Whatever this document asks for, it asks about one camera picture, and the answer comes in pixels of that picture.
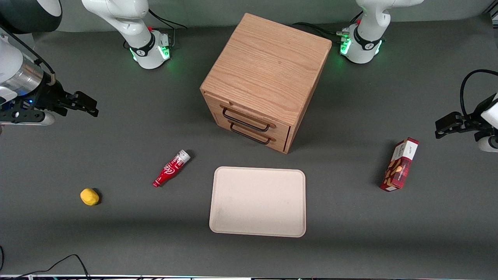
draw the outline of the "beige tray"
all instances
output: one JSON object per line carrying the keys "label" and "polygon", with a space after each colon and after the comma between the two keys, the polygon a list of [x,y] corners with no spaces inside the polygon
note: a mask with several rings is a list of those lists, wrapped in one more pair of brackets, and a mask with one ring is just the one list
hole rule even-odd
{"label": "beige tray", "polygon": [[209,227],[216,233],[301,237],[305,185],[301,170],[219,167]]}

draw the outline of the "cabinet top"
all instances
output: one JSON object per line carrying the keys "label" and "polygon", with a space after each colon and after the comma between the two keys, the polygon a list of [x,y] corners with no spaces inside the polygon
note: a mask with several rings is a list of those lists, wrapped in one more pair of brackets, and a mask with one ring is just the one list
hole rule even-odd
{"label": "cabinet top", "polygon": [[246,13],[201,90],[295,125],[331,46],[330,40]]}

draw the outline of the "red bottle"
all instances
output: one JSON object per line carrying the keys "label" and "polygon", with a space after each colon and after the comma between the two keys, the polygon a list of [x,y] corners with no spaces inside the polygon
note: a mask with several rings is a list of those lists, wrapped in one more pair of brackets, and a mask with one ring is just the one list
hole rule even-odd
{"label": "red bottle", "polygon": [[176,173],[178,173],[178,170],[180,170],[189,159],[190,156],[184,150],[179,151],[178,154],[163,168],[161,174],[152,183],[152,185],[156,188],[160,187],[162,183],[175,176]]}

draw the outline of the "yellow ball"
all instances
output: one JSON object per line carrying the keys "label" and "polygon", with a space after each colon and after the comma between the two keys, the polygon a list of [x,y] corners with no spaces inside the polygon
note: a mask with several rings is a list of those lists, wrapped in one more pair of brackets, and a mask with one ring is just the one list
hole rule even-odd
{"label": "yellow ball", "polygon": [[86,188],[80,193],[81,200],[83,203],[89,206],[93,206],[99,202],[99,195],[92,189]]}

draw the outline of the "metal cylinder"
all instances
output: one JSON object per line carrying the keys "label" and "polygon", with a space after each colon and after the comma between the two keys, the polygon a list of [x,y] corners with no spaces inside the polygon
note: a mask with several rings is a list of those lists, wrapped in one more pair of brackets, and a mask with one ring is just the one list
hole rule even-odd
{"label": "metal cylinder", "polygon": [[18,95],[25,95],[36,89],[43,79],[43,70],[31,60],[23,57],[22,66],[10,79],[0,86],[6,87]]}

